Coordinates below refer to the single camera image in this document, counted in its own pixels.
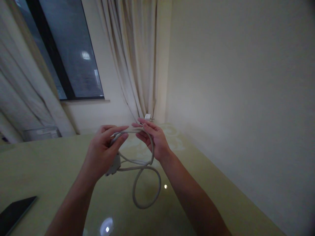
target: light green table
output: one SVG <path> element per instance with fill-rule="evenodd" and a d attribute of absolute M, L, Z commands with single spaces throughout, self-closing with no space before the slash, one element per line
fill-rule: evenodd
<path fill-rule="evenodd" d="M 284 235 L 182 134 L 170 124 L 161 127 L 171 149 L 213 200 L 233 235 Z M 0 147 L 0 211 L 13 201 L 39 197 L 12 235 L 45 233 L 79 172 L 92 136 Z M 150 159 L 147 147 L 132 134 L 121 152 L 131 159 Z M 132 185 L 138 171 L 118 172 L 100 179 L 88 211 L 86 235 L 100 235 L 100 226 L 108 217 L 114 221 L 111 235 L 195 234 L 159 162 L 155 160 L 153 166 L 161 174 L 162 189 L 155 204 L 146 210 L 137 209 L 132 201 Z M 150 201 L 157 187 L 155 173 L 145 170 L 137 185 L 138 201 Z"/>

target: charger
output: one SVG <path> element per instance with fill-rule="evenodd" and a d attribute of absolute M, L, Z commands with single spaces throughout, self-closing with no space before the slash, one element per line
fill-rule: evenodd
<path fill-rule="evenodd" d="M 114 138 L 112 139 L 111 141 L 111 144 L 112 145 L 122 134 L 124 133 L 140 133 L 141 131 L 144 131 L 150 141 L 151 141 L 151 146 L 152 146 L 152 156 L 151 156 L 151 161 L 148 161 L 148 162 L 145 162 L 145 161 L 140 161 L 140 160 L 129 160 L 127 157 L 125 157 L 124 155 L 122 155 L 119 151 L 113 161 L 113 164 L 112 166 L 110 167 L 110 169 L 107 171 L 107 173 L 105 174 L 106 176 L 110 175 L 110 174 L 115 174 L 117 171 L 129 171 L 129 170 L 139 170 L 137 176 L 136 176 L 136 179 L 134 181 L 134 185 L 133 185 L 133 188 L 132 188 L 132 200 L 134 202 L 134 204 L 136 205 L 136 207 L 138 207 L 139 209 L 146 209 L 146 208 L 149 208 L 150 206 L 152 206 L 155 201 L 157 200 L 158 198 L 158 195 L 161 191 L 161 176 L 159 174 L 159 172 L 149 166 L 149 165 L 152 165 L 153 161 L 154 161 L 154 143 L 153 143 L 153 140 L 152 140 L 152 137 L 151 135 L 149 135 L 145 130 L 144 128 L 132 128 L 132 129 L 126 129 L 126 130 L 123 130 L 121 132 L 117 132 L 117 133 L 114 133 Z M 130 162 L 130 163 L 133 163 L 133 164 L 137 164 L 139 166 L 135 166 L 135 167 L 128 167 L 128 168 L 121 168 L 121 164 L 124 163 L 124 162 Z M 137 199 L 136 199 L 136 185 L 137 185 L 137 181 L 139 179 L 139 176 L 141 175 L 142 171 L 145 170 L 145 169 L 149 169 L 149 170 L 153 170 L 156 174 L 157 174 L 157 177 L 158 177 L 158 191 L 153 199 L 152 202 L 148 203 L 148 204 L 145 204 L 145 205 L 140 205 L 138 202 L 137 202 Z"/>

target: beige curtain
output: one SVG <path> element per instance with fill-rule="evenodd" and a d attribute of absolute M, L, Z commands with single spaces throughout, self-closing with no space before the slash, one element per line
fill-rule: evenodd
<path fill-rule="evenodd" d="M 16 3 L 0 1 L 0 13 L 0 131 L 11 143 L 23 140 L 26 130 L 51 126 L 75 135 Z"/>
<path fill-rule="evenodd" d="M 134 118 L 157 100 L 157 0 L 97 0 L 125 100 Z"/>

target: black phone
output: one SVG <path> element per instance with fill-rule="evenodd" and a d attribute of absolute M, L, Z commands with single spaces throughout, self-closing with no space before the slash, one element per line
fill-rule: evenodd
<path fill-rule="evenodd" d="M 14 226 L 21 220 L 36 199 L 37 196 L 34 196 L 13 202 L 1 212 L 0 236 L 9 235 L 12 232 Z"/>

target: window sill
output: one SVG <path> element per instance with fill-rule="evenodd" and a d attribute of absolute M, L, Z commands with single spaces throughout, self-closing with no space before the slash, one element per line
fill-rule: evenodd
<path fill-rule="evenodd" d="M 69 100 L 60 101 L 62 105 L 80 105 L 80 104 L 90 104 L 90 103 L 110 103 L 110 100 L 106 99 L 82 99 L 82 100 Z"/>

